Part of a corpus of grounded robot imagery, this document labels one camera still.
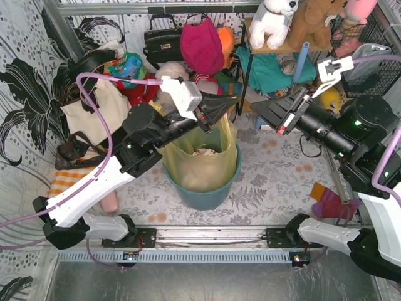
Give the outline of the yellow trash bag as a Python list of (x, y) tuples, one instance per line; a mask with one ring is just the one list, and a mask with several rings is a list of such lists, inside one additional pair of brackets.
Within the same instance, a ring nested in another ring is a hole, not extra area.
[[(224, 186), (236, 170), (237, 130), (225, 114), (211, 127), (210, 134), (196, 128), (159, 149), (172, 179), (182, 188), (209, 192)], [(199, 148), (219, 152), (214, 156), (193, 156)]]

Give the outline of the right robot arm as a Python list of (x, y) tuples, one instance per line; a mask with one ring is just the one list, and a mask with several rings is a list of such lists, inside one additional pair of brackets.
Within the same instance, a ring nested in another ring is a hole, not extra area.
[(347, 229), (296, 215), (285, 227), (292, 246), (318, 244), (348, 255), (364, 272), (400, 281), (400, 119), (377, 95), (344, 104), (339, 116), (315, 104), (307, 88), (252, 104), (277, 133), (298, 129), (332, 152), (339, 170), (365, 205), (372, 228)]

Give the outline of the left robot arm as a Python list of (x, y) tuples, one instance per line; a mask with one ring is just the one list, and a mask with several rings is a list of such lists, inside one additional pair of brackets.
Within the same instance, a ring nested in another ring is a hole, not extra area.
[(182, 117), (176, 110), (163, 116), (148, 103), (132, 107), (122, 123), (126, 136), (113, 147), (110, 157), (63, 193), (33, 201), (34, 210), (43, 220), (46, 239), (59, 250), (88, 239), (101, 239), (105, 247), (124, 248), (138, 243), (138, 229), (129, 215), (94, 216), (88, 210), (156, 165), (162, 158), (159, 148), (197, 127), (210, 132), (240, 99), (239, 95), (203, 93), (194, 119)]

